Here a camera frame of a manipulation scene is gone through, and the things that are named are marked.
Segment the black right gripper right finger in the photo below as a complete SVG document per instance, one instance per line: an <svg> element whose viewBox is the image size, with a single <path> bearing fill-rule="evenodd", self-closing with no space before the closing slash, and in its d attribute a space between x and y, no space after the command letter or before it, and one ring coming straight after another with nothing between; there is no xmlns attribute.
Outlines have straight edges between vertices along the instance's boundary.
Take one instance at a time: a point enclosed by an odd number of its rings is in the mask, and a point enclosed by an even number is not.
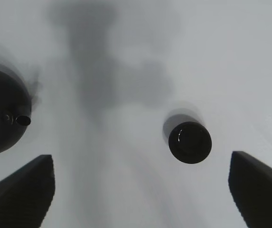
<svg viewBox="0 0 272 228"><path fill-rule="evenodd" d="M242 152L232 152L228 185L249 228L272 228L272 168Z"/></svg>

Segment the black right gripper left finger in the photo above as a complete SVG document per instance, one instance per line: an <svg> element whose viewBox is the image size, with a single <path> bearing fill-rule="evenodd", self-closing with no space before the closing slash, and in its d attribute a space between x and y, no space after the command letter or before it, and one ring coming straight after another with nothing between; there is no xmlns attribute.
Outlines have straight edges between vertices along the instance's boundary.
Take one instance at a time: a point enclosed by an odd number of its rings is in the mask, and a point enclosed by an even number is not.
<svg viewBox="0 0 272 228"><path fill-rule="evenodd" d="M40 155L0 181L0 228L39 228L55 194L51 155Z"/></svg>

